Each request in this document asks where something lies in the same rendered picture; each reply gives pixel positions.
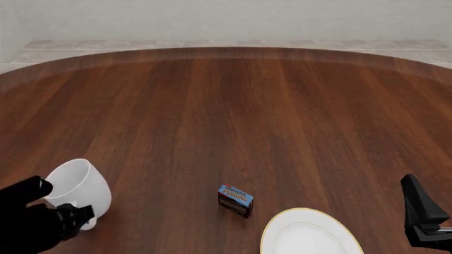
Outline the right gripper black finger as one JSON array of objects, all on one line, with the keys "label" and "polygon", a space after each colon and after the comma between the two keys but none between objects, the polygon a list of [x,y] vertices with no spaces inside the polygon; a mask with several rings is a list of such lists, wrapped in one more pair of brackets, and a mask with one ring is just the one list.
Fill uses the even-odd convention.
[{"label": "right gripper black finger", "polygon": [[450,219],[413,174],[405,175],[400,184],[405,203],[405,226],[442,224]]}]

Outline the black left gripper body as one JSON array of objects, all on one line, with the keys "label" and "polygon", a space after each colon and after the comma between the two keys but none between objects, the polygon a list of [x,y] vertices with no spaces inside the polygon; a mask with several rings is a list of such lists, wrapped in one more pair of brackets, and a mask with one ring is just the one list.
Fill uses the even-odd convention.
[{"label": "black left gripper body", "polygon": [[72,239],[73,229],[61,220],[72,208],[0,209],[0,254],[38,254]]}]

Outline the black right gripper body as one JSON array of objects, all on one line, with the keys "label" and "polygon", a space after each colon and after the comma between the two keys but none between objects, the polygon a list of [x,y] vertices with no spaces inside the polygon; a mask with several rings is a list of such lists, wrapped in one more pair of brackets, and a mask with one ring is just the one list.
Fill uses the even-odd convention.
[{"label": "black right gripper body", "polygon": [[412,247],[427,249],[452,249],[452,228],[439,225],[410,225],[405,235]]}]

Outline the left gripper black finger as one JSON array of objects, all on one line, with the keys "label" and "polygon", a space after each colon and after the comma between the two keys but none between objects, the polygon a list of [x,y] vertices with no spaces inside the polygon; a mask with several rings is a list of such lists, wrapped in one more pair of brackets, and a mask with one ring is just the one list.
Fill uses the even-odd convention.
[{"label": "left gripper black finger", "polygon": [[25,207],[49,195],[53,185],[40,176],[33,176],[0,190],[0,202],[13,207]]},{"label": "left gripper black finger", "polygon": [[91,205],[76,207],[65,203],[56,207],[61,217],[64,231],[91,230],[95,226],[95,213]]}]

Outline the white mug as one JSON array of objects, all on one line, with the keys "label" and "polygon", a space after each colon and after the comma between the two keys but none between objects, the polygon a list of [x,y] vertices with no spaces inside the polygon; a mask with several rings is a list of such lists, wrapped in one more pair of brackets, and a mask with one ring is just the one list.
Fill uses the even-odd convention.
[{"label": "white mug", "polygon": [[61,164],[45,180],[53,185],[53,190],[44,198],[54,207],[69,203],[77,208],[88,205],[93,208],[94,218],[81,230],[94,228],[111,205],[112,194],[105,178],[86,159],[78,158]]}]

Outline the white plate with gold rim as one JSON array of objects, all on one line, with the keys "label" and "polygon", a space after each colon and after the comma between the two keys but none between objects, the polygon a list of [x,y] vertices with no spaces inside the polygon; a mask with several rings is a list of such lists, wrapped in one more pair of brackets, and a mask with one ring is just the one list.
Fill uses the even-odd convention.
[{"label": "white plate with gold rim", "polygon": [[260,254],[364,254],[353,234],[322,211],[296,207],[278,213],[261,235]]}]

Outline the chocolate pudding box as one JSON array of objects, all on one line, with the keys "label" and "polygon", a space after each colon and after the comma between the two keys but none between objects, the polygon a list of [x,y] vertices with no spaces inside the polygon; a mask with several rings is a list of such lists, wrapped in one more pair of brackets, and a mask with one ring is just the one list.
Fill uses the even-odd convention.
[{"label": "chocolate pudding box", "polygon": [[224,183],[218,189],[218,202],[223,207],[248,218],[253,210],[254,197],[234,186]]}]

